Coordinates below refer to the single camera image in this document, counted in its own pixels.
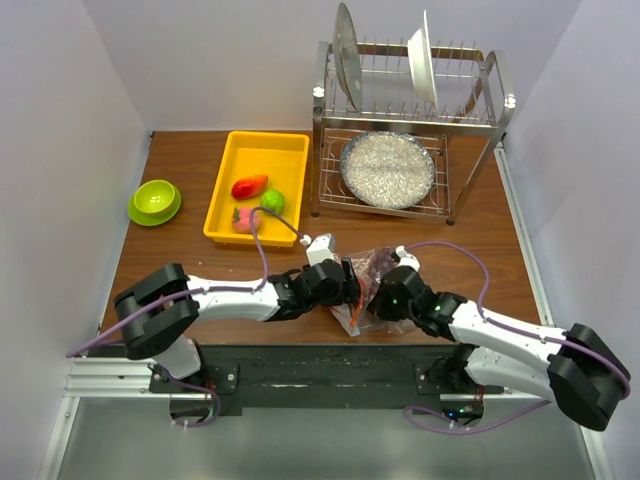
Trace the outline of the purple fake grapes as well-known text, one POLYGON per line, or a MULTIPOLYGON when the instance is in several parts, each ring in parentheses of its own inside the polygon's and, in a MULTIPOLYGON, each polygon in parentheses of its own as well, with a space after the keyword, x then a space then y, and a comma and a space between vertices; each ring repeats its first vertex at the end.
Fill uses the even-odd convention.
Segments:
POLYGON ((379 282, 389 271, 396 268, 399 257, 394 247, 385 247, 375 250, 367 269, 369 277, 379 282))

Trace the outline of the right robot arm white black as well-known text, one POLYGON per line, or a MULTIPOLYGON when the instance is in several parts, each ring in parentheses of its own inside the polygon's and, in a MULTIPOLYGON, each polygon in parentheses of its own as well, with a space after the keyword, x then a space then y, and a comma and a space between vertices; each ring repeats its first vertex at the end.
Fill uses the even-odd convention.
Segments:
POLYGON ((434 292, 409 266, 382 278, 367 309, 380 320, 410 320, 429 336, 458 343, 445 379, 459 393, 476 385, 513 389, 594 431, 607 428, 630 394, 630 372, 592 328, 533 325, 485 310, 463 296, 434 292))

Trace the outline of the green fake fruit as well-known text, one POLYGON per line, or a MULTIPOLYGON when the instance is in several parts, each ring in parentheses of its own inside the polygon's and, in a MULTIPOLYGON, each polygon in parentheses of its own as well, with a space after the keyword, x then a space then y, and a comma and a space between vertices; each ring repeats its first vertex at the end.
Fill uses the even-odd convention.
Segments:
POLYGON ((260 206, 280 215, 283 213, 285 208, 285 197, 277 189, 268 189, 261 197, 260 206))

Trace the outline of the clear zip top bag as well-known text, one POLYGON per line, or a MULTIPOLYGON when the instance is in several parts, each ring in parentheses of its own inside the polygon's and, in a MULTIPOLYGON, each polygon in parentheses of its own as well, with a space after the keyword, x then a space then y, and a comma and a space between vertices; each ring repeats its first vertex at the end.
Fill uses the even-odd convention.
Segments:
POLYGON ((330 308, 332 315, 350 337, 384 331, 390 335, 404 335, 416 327, 410 320, 399 322, 381 321, 367 312, 367 306, 379 288, 379 282, 373 281, 367 272, 369 262, 375 250, 366 250, 350 254, 356 276, 361 287, 360 302, 356 306, 341 305, 330 308))

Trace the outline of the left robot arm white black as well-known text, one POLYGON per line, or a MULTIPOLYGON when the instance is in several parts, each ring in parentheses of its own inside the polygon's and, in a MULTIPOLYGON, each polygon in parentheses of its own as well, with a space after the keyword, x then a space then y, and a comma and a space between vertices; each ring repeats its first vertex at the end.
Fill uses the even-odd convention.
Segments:
POLYGON ((227 285, 167 264, 114 301, 126 358, 151 359, 185 392, 200 390, 207 368, 186 330, 196 320, 294 320, 317 307, 356 306, 361 287, 348 258, 227 285))

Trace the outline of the orange red fake mango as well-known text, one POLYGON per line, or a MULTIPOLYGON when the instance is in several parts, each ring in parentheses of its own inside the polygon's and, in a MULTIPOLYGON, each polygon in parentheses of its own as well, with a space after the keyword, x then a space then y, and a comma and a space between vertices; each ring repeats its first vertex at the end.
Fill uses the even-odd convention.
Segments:
POLYGON ((267 187, 269 176, 265 174, 251 175, 237 180, 231 195, 236 200, 246 200, 260 195, 267 187))

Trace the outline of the pink fake meat pack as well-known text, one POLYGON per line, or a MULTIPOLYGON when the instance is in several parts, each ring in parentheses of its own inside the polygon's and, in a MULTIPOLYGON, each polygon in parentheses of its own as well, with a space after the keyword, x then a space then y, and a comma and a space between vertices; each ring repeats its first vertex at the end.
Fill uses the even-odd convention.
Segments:
POLYGON ((251 234, 261 227, 261 216, 258 211, 248 207, 235 207, 231 217, 232 229, 237 234, 251 234))

